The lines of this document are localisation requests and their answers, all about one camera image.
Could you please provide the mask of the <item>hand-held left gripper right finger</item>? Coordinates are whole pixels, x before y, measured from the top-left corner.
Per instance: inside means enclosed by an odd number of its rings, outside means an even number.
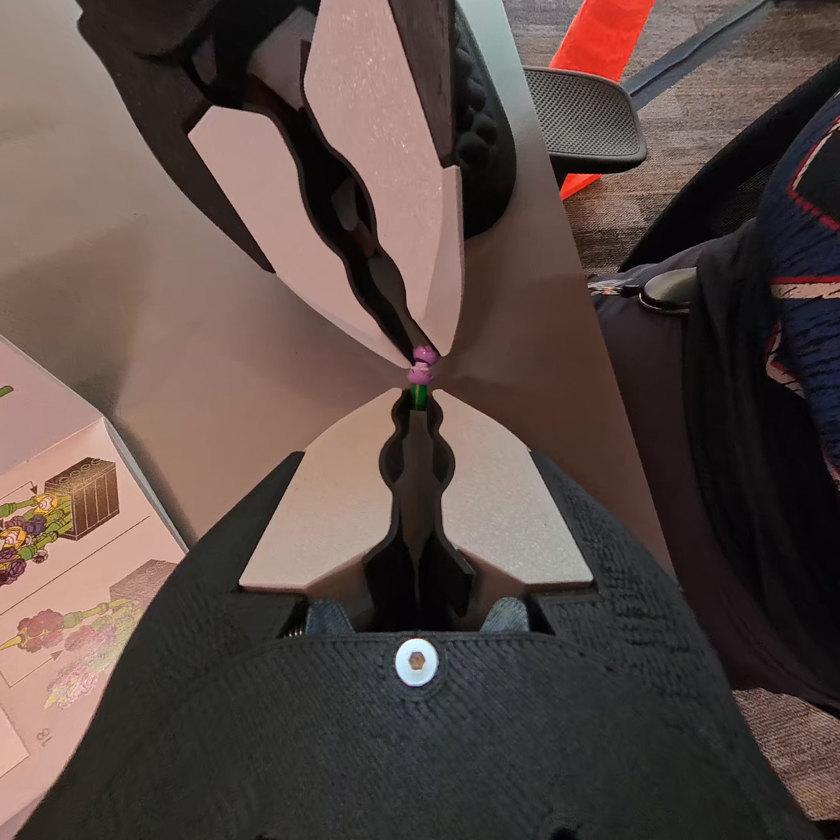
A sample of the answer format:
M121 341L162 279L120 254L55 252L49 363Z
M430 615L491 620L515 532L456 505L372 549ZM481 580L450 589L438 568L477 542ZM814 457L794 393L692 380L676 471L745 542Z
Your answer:
M592 587L528 446L441 389L428 397L425 424L423 609L431 621L483 621L505 597Z

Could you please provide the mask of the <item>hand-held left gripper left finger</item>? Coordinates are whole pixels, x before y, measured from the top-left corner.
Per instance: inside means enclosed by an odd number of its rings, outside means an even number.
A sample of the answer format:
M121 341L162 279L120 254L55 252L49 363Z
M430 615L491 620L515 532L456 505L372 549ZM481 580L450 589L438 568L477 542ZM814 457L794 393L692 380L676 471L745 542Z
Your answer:
M307 446L239 577L245 591L336 601L352 621L375 619L363 559L392 528L380 456L402 394L382 393Z

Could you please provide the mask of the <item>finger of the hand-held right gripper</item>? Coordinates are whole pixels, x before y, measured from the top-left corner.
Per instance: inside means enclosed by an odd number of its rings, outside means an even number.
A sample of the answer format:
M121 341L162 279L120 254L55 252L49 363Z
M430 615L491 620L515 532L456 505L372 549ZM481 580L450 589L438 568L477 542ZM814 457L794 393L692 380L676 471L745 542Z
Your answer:
M390 4L321 2L303 88L366 188L409 314L446 356L464 296L461 175L438 159Z
M297 164L270 118L212 105L188 139L278 277L353 340L408 368L410 361L352 293L340 256L317 233Z

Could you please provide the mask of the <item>grey desk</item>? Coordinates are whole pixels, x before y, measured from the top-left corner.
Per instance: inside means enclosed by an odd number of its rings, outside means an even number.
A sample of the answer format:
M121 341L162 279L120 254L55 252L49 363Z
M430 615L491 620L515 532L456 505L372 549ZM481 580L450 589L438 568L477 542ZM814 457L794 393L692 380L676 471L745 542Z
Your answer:
M518 179L500 222L465 243L434 383L549 455L672 571L506 10L461 6ZM79 13L2 2L2 335L112 421L192 545L291 451L404 378L181 194Z

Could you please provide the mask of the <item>black wrist rest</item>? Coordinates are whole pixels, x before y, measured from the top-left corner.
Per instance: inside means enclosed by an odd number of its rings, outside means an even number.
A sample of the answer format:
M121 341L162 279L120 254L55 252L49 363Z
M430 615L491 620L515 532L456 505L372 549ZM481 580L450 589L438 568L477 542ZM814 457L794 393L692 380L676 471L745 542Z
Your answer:
M454 5L455 144L464 237L485 233L506 212L517 180L516 144L489 68L461 6Z

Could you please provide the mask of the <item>orange traffic cone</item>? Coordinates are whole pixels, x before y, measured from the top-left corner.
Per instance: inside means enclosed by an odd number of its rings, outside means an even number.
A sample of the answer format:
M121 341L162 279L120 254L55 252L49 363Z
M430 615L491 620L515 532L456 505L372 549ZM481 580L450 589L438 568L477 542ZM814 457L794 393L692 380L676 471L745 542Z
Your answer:
M563 37L549 68L582 72L618 82L648 21L655 1L584 1ZM639 165L646 150L635 111L629 113L629 137L638 146L620 157L609 172L625 172ZM567 174L560 184L566 200L602 176Z

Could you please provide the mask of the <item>instruction booklet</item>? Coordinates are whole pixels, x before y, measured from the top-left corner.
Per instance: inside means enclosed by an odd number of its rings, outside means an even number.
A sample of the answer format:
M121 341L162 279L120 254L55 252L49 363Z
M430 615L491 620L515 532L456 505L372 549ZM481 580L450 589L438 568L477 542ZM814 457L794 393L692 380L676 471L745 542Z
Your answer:
M110 421L2 339L2 820L68 761L186 545Z

